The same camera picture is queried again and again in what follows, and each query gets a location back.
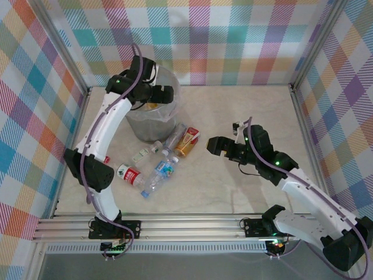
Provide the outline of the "clear ribbed plastic bottle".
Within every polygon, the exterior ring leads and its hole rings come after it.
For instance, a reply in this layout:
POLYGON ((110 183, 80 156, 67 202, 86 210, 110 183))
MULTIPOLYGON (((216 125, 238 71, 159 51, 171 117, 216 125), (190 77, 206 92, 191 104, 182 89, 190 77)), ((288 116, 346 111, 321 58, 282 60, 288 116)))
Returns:
POLYGON ((183 137, 187 130, 187 126, 183 123, 179 123, 171 132, 170 136, 166 139, 163 150, 161 151, 163 155, 168 156, 173 153, 173 150, 178 145, 180 139, 183 137))

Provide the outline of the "water bottle blue label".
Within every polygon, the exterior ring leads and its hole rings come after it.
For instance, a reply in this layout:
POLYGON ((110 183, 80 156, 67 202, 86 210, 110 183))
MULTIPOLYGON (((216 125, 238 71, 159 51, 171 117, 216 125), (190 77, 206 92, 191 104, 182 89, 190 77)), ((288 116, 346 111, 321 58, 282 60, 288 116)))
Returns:
POLYGON ((141 192, 142 197, 148 198, 173 175, 177 163, 172 160, 172 157, 167 157, 159 161, 145 181, 144 188, 141 192))

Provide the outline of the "water bottle red white label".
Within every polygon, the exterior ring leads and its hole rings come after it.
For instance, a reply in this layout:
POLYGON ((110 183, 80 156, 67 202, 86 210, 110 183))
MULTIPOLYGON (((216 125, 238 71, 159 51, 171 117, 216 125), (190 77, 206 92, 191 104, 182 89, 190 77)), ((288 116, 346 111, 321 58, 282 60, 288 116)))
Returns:
POLYGON ((141 187, 145 183, 145 176, 137 168, 128 164, 119 166, 116 172, 117 176, 134 187, 141 187))

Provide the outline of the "grey metal mesh waste bin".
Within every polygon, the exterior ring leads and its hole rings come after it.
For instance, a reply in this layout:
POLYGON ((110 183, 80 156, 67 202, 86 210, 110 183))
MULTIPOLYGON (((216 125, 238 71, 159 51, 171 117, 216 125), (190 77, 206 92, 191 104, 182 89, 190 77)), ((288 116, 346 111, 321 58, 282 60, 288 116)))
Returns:
POLYGON ((177 125, 177 114, 167 122, 155 120, 135 121, 131 119, 127 119, 127 121, 139 140, 148 143, 155 141, 163 142, 177 125))

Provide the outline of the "small lit circuit board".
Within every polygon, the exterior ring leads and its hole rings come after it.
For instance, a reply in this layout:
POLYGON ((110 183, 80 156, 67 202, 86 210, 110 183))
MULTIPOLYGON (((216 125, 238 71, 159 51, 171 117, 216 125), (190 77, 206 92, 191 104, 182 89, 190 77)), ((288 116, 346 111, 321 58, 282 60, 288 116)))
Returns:
POLYGON ((267 252, 270 254, 283 254, 288 244, 288 240, 268 240, 265 241, 267 252))
POLYGON ((100 243, 100 251, 112 254, 119 254, 126 249, 127 242, 123 240, 107 241, 100 243))

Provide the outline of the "aluminium table edge rail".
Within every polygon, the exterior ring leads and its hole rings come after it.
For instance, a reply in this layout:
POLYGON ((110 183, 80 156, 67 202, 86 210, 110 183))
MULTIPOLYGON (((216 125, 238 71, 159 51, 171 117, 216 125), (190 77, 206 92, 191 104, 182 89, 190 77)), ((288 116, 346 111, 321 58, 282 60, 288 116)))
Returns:
MULTIPOLYGON (((69 144, 69 148, 72 148, 74 146, 76 140, 79 137, 79 132, 80 132, 80 129, 81 129, 84 117, 85 117, 85 113, 86 113, 86 110, 87 110, 87 107, 88 107, 88 104, 89 104, 92 89, 93 89, 92 87, 89 88, 87 95, 83 98, 83 103, 82 103, 82 107, 80 109, 79 118, 78 118, 78 121, 76 123, 76 127, 75 127, 75 130, 74 130, 74 133, 73 133, 73 138, 72 138, 71 143, 69 144)), ((55 211, 56 211, 57 205, 59 203, 59 196, 61 195, 61 190, 63 188, 67 168, 68 167, 65 163, 64 168, 62 170, 61 179, 59 180, 58 186, 56 188, 55 196, 54 196, 54 199, 53 199, 52 204, 51 204, 51 210, 50 210, 50 213, 48 215, 48 217, 50 219, 52 219, 55 216, 55 211)))
POLYGON ((302 111, 301 102, 292 84, 288 84, 288 89, 290 92, 291 100, 293 102, 295 114, 297 116, 297 120, 300 126, 305 148, 307 150, 308 160, 310 162, 312 173, 314 176, 312 181, 316 183, 317 186, 320 187, 327 195, 329 195, 330 193, 326 185, 325 178, 323 176, 321 165, 319 164, 319 161, 318 161, 318 155, 317 155, 316 148, 315 148, 315 145, 312 139, 312 135, 307 127, 307 120, 302 111))

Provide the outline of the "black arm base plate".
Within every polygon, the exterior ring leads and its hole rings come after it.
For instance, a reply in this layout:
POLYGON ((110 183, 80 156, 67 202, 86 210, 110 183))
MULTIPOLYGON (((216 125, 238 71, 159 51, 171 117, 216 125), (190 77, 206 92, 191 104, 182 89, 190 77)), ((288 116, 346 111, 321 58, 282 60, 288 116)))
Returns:
POLYGON ((280 232, 273 223, 262 218, 242 218, 239 221, 240 228, 244 231, 245 237, 288 237, 290 234, 280 232))
MULTIPOLYGON (((122 220, 122 226, 130 229, 134 233, 135 239, 140 238, 141 221, 139 220, 122 220)), ((89 239, 130 239, 131 233, 122 228, 105 222, 100 219, 91 219, 88 223, 89 239)))

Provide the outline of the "wide aluminium mounting rail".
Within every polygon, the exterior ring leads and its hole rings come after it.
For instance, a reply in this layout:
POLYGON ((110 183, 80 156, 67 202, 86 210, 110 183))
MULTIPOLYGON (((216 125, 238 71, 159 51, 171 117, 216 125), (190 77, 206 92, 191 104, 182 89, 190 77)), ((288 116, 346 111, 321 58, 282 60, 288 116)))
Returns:
MULTIPOLYGON (((241 219, 259 219, 261 214, 221 213, 129 213, 126 221, 141 221, 140 236, 144 242, 234 241, 245 239, 241 219)), ((92 213, 61 213, 38 222, 34 242, 88 242, 88 222, 92 213)))

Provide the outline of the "aluminium frame corner post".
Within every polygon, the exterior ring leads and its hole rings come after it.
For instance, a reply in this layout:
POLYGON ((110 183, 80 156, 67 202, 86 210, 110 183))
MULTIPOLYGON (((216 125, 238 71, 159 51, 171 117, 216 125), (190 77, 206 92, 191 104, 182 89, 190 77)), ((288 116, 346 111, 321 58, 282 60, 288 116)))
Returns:
POLYGON ((289 83, 290 92, 296 93, 299 89, 348 1, 330 0, 326 4, 319 23, 314 28, 306 46, 305 53, 303 53, 299 60, 295 73, 289 83))
POLYGON ((50 37, 51 42, 53 43, 58 54, 61 56, 66 67, 71 72, 72 77, 77 83, 79 89, 83 92, 85 96, 89 94, 89 87, 83 79, 80 71, 78 70, 77 65, 75 64, 66 44, 64 43, 60 33, 53 24, 52 19, 50 18, 42 0, 28 0, 31 8, 36 14, 37 18, 40 20, 43 28, 46 30, 47 34, 50 37))

